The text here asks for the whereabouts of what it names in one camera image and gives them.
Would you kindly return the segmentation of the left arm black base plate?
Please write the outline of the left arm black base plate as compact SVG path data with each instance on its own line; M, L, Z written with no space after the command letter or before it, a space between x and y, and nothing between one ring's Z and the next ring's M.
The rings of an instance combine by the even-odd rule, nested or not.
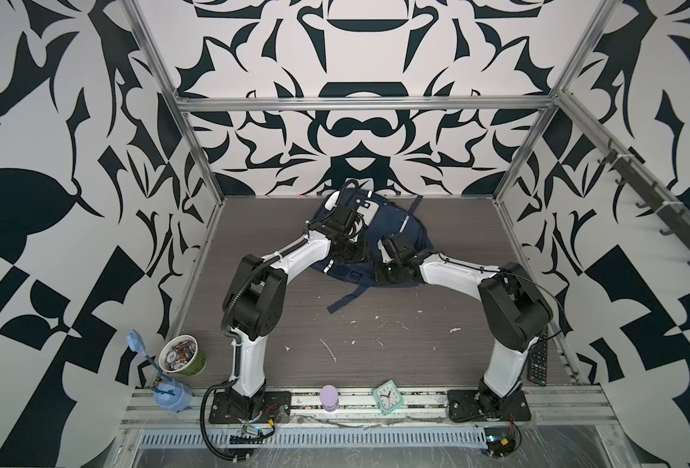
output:
M252 397L245 397L229 389L212 397L208 421L210 424L235 424L272 419L275 423L286 423L290 419L291 406L291 392L262 389Z

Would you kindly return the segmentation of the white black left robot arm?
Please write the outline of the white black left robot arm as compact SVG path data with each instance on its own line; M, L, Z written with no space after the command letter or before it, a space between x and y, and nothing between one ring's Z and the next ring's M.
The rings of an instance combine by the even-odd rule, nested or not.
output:
M378 211L375 202L362 201L351 209L333 205L304 234L284 248L241 260L223 303L221 331L233 339L232 403L254 413L266 385L264 359L267 337L280 321L287 284L319 261L333 266L368 258L364 231Z

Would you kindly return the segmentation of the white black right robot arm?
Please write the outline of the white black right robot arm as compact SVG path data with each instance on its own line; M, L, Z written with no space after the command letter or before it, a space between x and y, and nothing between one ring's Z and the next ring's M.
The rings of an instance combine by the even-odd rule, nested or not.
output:
M382 264L376 279L390 284L418 281L478 300L494 345L481 382L482 411L501 411L520 394L521 374L530 348L547 328L553 312L537 284L516 262L503 267L452 259L431 249L418 250L403 234L378 242Z

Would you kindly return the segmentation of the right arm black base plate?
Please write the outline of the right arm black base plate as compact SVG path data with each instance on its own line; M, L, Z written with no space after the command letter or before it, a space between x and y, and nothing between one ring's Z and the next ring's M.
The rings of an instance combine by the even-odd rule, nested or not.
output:
M449 390L448 417L457 423L479 421L527 422L532 419L530 407L521 389L498 397L490 390Z

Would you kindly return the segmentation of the navy blue school backpack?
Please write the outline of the navy blue school backpack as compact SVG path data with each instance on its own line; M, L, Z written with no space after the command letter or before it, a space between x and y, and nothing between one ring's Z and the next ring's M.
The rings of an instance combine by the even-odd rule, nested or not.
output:
M357 286L354 292L329 305L327 307L329 313L333 314L349 305L370 288L413 288L419 285L393 286L377 283L376 263L382 261L378 243L385 236L402 233L410 239L418 251L433 248L428 229L415 214L422 201L423 197L419 195L406 209L372 191L347 188L342 192L332 193L325 202L321 203L327 210L331 210L335 205L345 205L364 216L366 224L364 240L369 253L366 263L334 265L332 262L323 264L323 261L318 261L312 265L312 268L320 273Z

